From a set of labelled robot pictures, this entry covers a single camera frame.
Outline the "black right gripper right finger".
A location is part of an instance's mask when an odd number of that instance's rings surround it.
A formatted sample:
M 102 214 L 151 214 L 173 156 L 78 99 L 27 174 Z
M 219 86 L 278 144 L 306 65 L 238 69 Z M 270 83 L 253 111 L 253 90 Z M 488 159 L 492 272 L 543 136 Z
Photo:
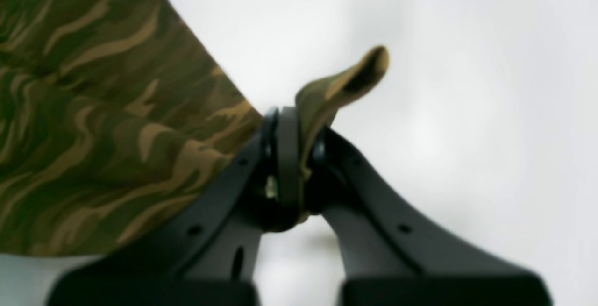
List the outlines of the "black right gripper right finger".
M 323 129 L 312 198 L 341 248 L 340 306 L 551 306 L 538 274 L 466 242 L 400 197 L 348 140 Z

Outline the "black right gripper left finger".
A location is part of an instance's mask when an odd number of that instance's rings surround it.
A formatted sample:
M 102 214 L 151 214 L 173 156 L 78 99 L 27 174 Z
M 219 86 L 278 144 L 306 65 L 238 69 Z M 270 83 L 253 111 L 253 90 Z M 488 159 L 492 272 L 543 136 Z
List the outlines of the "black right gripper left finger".
M 264 231 L 303 206 L 296 108 L 270 110 L 210 185 L 164 225 L 64 274 L 49 306 L 258 306 L 252 274 Z

